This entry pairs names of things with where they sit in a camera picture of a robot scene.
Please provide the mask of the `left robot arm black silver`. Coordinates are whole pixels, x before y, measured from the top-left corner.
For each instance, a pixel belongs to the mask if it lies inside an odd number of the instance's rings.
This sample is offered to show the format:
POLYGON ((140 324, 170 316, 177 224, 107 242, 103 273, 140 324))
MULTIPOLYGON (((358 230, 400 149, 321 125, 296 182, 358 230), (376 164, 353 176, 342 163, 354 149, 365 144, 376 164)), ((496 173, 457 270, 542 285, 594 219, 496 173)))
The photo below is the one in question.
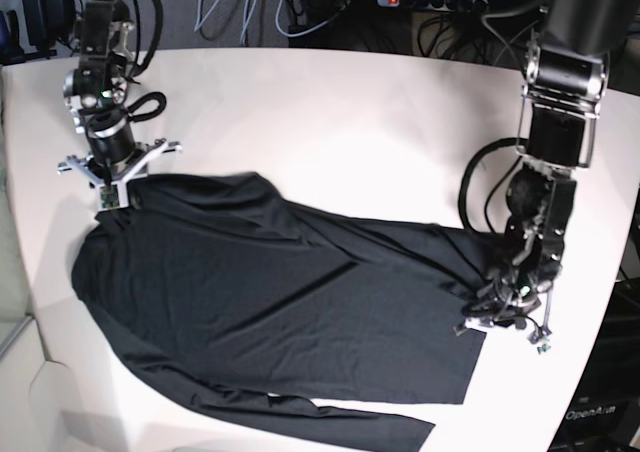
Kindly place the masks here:
POLYGON ((480 149, 461 182, 458 211, 469 229, 467 191, 475 166, 501 148, 513 147, 519 155, 505 176, 510 216, 497 262, 486 285, 467 299, 455 332, 531 326, 529 342, 545 352, 549 322, 536 322, 531 314, 551 306, 577 189, 573 173, 591 164, 610 55, 626 37, 639 0, 528 0, 487 10, 481 21, 494 33, 493 21, 533 10, 541 13, 542 25, 531 34, 526 60, 518 65, 524 79, 518 132, 480 149))

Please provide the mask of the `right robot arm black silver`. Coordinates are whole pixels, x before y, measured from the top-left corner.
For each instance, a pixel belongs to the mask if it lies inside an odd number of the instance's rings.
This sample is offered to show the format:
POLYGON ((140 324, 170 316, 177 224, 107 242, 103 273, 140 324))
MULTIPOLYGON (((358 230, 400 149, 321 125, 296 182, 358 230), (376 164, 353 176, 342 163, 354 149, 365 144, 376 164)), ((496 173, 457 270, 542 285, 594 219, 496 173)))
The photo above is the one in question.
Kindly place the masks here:
POLYGON ((79 61, 65 78, 63 96, 74 129, 86 139, 90 152, 84 158, 68 156, 58 170, 82 174, 96 191, 101 212, 129 207, 129 183, 146 177, 152 161, 181 148, 165 139, 138 142, 132 131, 133 124, 158 117, 167 105, 161 92, 128 100, 130 85, 149 67, 162 34, 162 2, 151 2, 154 30, 144 56, 128 47, 139 9, 123 0, 88 0, 74 26, 79 61))

